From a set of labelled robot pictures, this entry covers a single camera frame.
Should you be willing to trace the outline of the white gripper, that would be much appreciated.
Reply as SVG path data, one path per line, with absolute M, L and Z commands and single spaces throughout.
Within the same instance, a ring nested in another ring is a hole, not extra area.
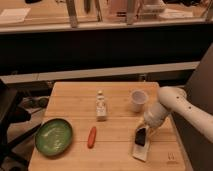
M 154 102 L 144 112 L 144 122 L 150 128 L 160 127 L 168 116 L 167 109 L 159 102 Z

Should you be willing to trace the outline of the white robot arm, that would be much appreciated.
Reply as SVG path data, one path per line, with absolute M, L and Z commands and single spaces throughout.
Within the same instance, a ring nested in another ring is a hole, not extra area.
M 181 88 L 159 88 L 157 101 L 144 112 L 145 123 L 150 128 L 158 128 L 171 112 L 175 112 L 213 143 L 213 115 L 194 106 L 186 97 L 186 92 Z

